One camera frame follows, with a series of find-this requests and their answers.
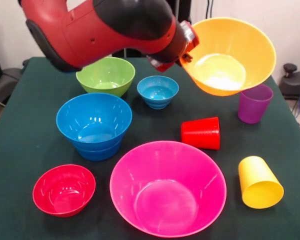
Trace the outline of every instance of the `table surface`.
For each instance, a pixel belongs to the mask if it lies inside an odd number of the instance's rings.
[[[216,97],[201,91],[185,71],[174,66],[164,75],[180,91],[163,110],[145,105],[137,83],[157,75],[144,58],[128,58],[135,66],[134,81],[123,96],[133,120],[119,152],[103,162],[82,159],[56,126],[56,114],[67,100],[84,94],[73,73],[61,73],[45,58],[32,58],[0,119],[0,240],[154,240],[129,225],[116,211],[109,191],[111,172],[132,148],[150,141],[180,141],[183,121],[218,116],[221,149],[205,150],[221,168],[227,200],[220,217],[187,240],[300,240],[300,128],[270,78],[274,98],[261,123],[249,125],[237,117],[238,95]],[[241,200],[238,164],[247,156],[266,160],[283,185],[277,205],[256,210]],[[96,192],[78,215],[58,218],[34,205],[32,190],[47,170],[78,164],[95,176]]]

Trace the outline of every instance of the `large blue bowl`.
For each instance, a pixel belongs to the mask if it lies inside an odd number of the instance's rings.
[[[67,101],[56,115],[60,132],[91,161],[111,158],[132,121],[129,105],[107,93],[88,93]]]
[[[145,103],[153,109],[164,109],[179,91],[179,85],[166,76],[149,76],[137,85]]]

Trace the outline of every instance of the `pink bowl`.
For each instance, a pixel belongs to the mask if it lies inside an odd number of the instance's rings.
[[[195,234],[211,225],[226,203],[217,164],[199,149],[155,141],[124,155],[113,169],[110,194],[120,215],[162,238]]]
[[[88,169],[69,164],[43,174],[34,185],[32,197],[41,211],[66,218],[84,209],[95,189],[95,177]]]

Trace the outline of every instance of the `red robot arm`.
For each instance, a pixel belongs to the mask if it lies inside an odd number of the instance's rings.
[[[19,0],[42,52],[63,72],[80,71],[123,48],[149,56],[164,71],[198,44],[190,24],[179,24],[165,0],[86,0],[68,11],[66,0]]]

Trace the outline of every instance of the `red cup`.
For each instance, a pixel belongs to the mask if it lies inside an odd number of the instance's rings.
[[[181,125],[181,141],[200,149],[220,149],[219,118],[185,121]]]

